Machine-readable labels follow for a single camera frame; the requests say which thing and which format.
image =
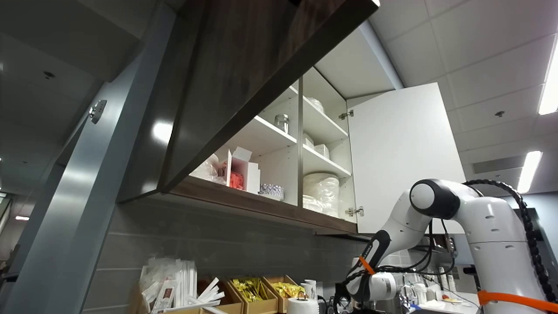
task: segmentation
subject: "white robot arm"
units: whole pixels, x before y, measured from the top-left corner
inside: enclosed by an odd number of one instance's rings
[[[453,218],[464,227],[480,284],[490,291],[481,297],[504,300],[487,300],[485,312],[542,314],[541,309],[558,309],[544,302],[546,295],[530,258],[523,223],[509,204],[495,197],[480,197],[471,187],[441,180],[420,180],[399,197],[391,218],[344,281],[352,298],[357,302],[392,298],[394,284],[373,269],[387,255],[417,246],[432,218]]]

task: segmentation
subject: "equipment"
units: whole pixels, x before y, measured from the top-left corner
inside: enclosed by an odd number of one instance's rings
[[[473,185],[497,185],[511,192],[525,223],[506,201],[483,197]],[[464,227],[483,288],[480,302],[487,314],[558,312],[558,305],[551,304],[556,297],[534,244],[525,202],[511,187],[487,180],[466,185],[420,180],[405,192],[384,228],[349,270],[342,286],[350,297],[357,302],[394,298],[394,283],[387,281],[382,270],[412,272],[429,255],[410,267],[378,265],[387,255],[417,246],[432,218],[455,220]]]

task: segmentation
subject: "open cabinet door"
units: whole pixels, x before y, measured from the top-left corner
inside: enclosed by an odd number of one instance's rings
[[[356,206],[364,209],[357,218],[361,234],[380,230],[399,195],[415,181],[466,180],[438,84],[349,105]],[[446,227],[450,234],[464,234],[455,222]],[[434,232],[443,234],[438,220]]]

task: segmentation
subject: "white ceiling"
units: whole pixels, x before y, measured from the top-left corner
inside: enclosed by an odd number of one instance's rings
[[[94,91],[141,44],[157,2],[0,0],[3,190],[40,190]],[[183,0],[166,2],[178,9]],[[532,190],[558,190],[558,119],[537,115],[558,30],[556,0],[384,0],[370,21],[405,85],[439,82],[469,178],[514,185],[520,169],[474,174],[471,164],[541,148],[546,155]],[[389,89],[366,49],[363,38],[349,37],[337,49],[349,54],[335,61],[337,70],[319,65],[347,98]],[[56,78],[45,80],[45,70]]]
[[[539,148],[544,157],[530,192],[558,192],[558,113],[537,115],[558,38],[556,0],[382,0],[370,23],[403,85],[439,84],[467,178],[493,178],[514,187],[520,167],[474,173],[471,164],[523,157]],[[364,54],[350,42],[357,40],[345,40],[347,56]],[[344,66],[324,73],[345,98],[366,89],[378,92],[371,70],[368,75],[352,71],[356,75],[345,82],[335,78]]]

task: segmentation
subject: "gray tile backsplash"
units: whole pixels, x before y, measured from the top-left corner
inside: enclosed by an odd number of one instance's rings
[[[364,242],[164,201],[115,209],[84,314],[124,314],[150,256],[195,260],[201,277],[274,276],[342,281]]]

